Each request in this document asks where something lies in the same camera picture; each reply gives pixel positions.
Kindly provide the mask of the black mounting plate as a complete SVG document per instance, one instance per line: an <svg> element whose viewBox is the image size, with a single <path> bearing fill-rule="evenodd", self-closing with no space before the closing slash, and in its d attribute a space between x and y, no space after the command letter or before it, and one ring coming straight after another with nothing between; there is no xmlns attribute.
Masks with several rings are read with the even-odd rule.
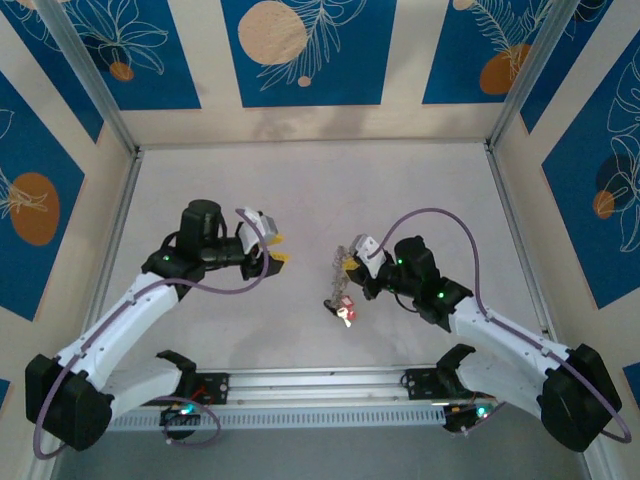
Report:
<svg viewBox="0 0 640 480"><path fill-rule="evenodd" d="M197 372L191 399L203 405L225 405L230 375L223 372Z"/></svg>
<svg viewBox="0 0 640 480"><path fill-rule="evenodd" d="M448 397L436 368L407 369L401 379L410 400L436 400Z"/></svg>

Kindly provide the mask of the controller board with green light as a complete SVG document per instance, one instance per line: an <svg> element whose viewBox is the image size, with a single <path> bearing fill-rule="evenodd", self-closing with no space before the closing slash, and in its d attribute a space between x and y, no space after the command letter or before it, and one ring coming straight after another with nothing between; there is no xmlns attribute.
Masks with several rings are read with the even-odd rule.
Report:
<svg viewBox="0 0 640 480"><path fill-rule="evenodd" d="M444 408L444 429L452 434L467 434L487 420L501 403L480 402Z"/></svg>
<svg viewBox="0 0 640 480"><path fill-rule="evenodd" d="M172 405L160 413L160 426L176 427L194 425L200 416L192 404Z"/></svg>

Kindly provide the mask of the aluminium side rail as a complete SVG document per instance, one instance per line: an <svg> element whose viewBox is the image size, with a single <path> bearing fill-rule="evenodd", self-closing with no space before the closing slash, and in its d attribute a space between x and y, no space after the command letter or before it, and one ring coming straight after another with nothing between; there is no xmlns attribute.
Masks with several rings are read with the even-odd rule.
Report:
<svg viewBox="0 0 640 480"><path fill-rule="evenodd" d="M515 204L512 201L508 189L506 177L502 172L499 159L496 156L492 146L489 143L486 143L484 147L488 165L491 170L498 196L502 204L502 209L504 211L509 231L511 233L511 237L521 266L521 270L525 278L527 289L533 303L536 318L543 334L551 340L557 340L557 332L550 316L546 300L544 299L541 285L536 278L535 271L527 251L527 245L523 236L523 231L521 229Z"/></svg>
<svg viewBox="0 0 640 480"><path fill-rule="evenodd" d="M144 151L138 148L132 156L127 174L125 176L124 186L119 197L119 202L115 211L113 222L111 224L111 230L108 237L108 242L106 244L106 251L103 262L101 264L94 292L91 296L88 311L82 325L82 332L87 331L100 318L100 314L105 303L109 282L114 269L117 252L124 232L125 223L138 182L143 158Z"/></svg>

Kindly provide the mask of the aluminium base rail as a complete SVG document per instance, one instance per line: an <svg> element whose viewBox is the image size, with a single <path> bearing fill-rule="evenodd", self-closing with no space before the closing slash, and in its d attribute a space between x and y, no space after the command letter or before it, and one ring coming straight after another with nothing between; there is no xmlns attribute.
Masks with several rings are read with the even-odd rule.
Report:
<svg viewBox="0 0 640 480"><path fill-rule="evenodd" d="M113 397L115 414L142 405L161 404L169 396L195 401L197 372L182 372L165 360L114 372L102 392ZM401 369L255 370L230 375L226 406L331 405L357 402L409 401Z"/></svg>

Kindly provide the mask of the aluminium frame post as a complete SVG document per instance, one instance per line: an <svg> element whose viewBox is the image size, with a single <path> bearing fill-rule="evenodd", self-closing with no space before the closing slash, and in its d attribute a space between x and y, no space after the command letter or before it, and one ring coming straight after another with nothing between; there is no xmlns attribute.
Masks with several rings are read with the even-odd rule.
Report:
<svg viewBox="0 0 640 480"><path fill-rule="evenodd" d="M573 17L580 0L553 0L549 16L533 42L530 51L508 92L500 114L486 139L485 147L493 153L511 124L520 114L540 74Z"/></svg>
<svg viewBox="0 0 640 480"><path fill-rule="evenodd" d="M136 158L139 151L138 145L126 126L114 97L63 7L57 0L33 0L33 2L48 31L101 117L111 127L122 147L133 158Z"/></svg>

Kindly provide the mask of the aluminium frame bar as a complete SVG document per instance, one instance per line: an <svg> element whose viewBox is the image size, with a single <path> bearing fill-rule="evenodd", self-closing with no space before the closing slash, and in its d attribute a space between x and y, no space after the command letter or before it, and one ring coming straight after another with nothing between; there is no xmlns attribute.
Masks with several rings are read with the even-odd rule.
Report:
<svg viewBox="0 0 640 480"><path fill-rule="evenodd" d="M589 447L583 457L591 480L608 480L606 462L596 445Z"/></svg>
<svg viewBox="0 0 640 480"><path fill-rule="evenodd" d="M21 480L51 480L58 457L40 460L32 456L27 462Z"/></svg>

